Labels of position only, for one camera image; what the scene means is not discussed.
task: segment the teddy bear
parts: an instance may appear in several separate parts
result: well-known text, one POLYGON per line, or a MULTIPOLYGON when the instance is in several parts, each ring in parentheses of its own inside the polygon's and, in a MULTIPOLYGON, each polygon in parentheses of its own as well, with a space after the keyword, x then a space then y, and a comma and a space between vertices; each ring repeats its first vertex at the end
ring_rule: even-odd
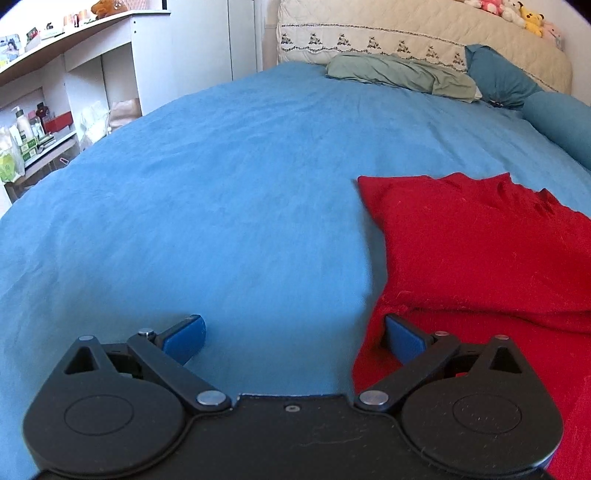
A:
POLYGON ((483 0, 481 8, 500 17, 503 13, 503 0, 483 0))
POLYGON ((525 28, 525 20, 521 18, 521 7, 523 4, 516 0, 503 0, 502 17, 518 27, 525 28))
POLYGON ((564 51, 564 38, 560 30, 553 23, 544 22, 542 38, 552 42, 559 50, 564 51))
POLYGON ((96 15, 97 20, 127 12, 127 10, 127 5, 123 0, 99 0, 90 7, 90 11, 96 15))

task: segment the red cloth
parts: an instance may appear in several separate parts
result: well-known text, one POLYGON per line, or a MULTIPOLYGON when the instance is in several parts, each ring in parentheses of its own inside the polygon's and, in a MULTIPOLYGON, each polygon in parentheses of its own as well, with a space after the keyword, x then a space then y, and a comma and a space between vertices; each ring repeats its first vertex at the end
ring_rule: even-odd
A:
POLYGON ((563 416, 550 472, 589 480, 591 220, 509 174, 360 177, 359 188, 385 235, 388 282, 353 367, 356 390, 400 367, 382 343, 388 313, 469 343, 509 335, 563 416))

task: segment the beige quilt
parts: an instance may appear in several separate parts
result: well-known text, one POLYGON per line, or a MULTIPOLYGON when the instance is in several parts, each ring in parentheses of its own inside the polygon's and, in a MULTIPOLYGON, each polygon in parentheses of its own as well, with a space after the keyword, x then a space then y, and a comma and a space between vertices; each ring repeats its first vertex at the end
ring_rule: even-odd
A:
POLYGON ((545 90, 571 92, 572 65, 550 42, 454 0, 281 0, 279 60, 327 64, 342 51, 395 53, 466 71, 464 47, 489 45, 545 90))

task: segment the white shelf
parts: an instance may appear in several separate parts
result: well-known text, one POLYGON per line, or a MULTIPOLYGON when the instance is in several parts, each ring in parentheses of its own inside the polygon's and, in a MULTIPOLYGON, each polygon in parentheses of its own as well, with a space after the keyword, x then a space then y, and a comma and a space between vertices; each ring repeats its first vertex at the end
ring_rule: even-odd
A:
POLYGON ((19 185, 22 182, 30 179, 35 173, 45 167, 49 162, 55 160, 57 157, 62 155, 66 150, 71 149, 77 144, 75 139, 76 132, 70 132, 67 135, 60 138, 56 143, 47 147, 42 153, 33 158, 29 165, 25 166, 25 174, 20 177, 15 185, 19 185))
POLYGON ((134 15, 170 15, 170 10, 130 10, 91 22, 57 37, 42 40, 39 46, 0 69, 0 86, 40 69, 92 35, 134 15))

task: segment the green pillowcase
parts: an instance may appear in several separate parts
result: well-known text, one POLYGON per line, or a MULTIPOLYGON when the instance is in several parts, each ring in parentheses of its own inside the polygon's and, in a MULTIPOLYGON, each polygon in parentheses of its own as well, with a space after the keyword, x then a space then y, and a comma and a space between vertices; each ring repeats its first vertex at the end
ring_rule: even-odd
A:
POLYGON ((465 73, 395 54, 340 53, 328 64, 326 74, 334 79, 403 87, 463 102, 480 98, 476 83, 465 73))

